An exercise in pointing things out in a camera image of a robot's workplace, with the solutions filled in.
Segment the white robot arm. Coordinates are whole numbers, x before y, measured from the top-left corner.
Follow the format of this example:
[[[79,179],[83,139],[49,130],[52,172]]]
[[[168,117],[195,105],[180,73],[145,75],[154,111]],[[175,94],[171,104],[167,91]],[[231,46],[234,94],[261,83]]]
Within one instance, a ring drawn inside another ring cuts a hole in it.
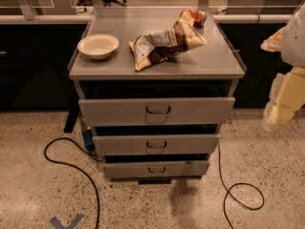
[[[281,52],[281,59],[292,66],[289,73],[276,75],[264,110],[263,128],[274,132],[285,126],[305,105],[305,4],[260,48]]]

